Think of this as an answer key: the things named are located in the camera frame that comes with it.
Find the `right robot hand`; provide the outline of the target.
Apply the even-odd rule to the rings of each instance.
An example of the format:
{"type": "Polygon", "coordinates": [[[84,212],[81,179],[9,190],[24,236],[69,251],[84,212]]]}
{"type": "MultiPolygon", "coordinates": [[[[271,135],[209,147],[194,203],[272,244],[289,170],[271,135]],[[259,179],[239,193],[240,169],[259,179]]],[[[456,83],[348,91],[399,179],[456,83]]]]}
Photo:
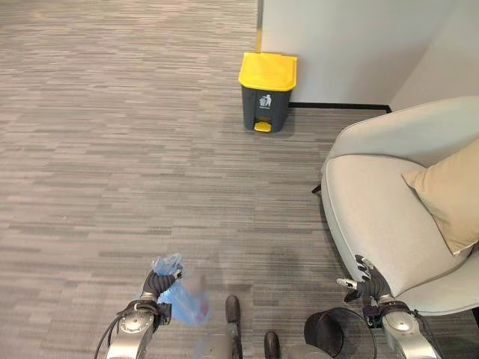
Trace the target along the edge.
{"type": "Polygon", "coordinates": [[[366,257],[355,255],[357,268],[362,272],[362,280],[338,278],[336,283],[349,290],[344,301],[349,303],[362,297],[372,298],[376,303],[386,303],[394,300],[390,286],[378,268],[366,257]]]}

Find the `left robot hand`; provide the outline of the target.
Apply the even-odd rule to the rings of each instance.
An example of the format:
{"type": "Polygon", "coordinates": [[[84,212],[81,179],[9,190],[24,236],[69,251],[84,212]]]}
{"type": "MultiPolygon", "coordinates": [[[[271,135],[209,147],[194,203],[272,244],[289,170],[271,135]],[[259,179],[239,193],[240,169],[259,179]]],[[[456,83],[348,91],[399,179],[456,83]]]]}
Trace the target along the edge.
{"type": "Polygon", "coordinates": [[[139,299],[157,302],[160,295],[166,292],[182,276],[182,266],[177,267],[172,274],[157,274],[154,270],[151,270],[144,280],[139,299]]]}

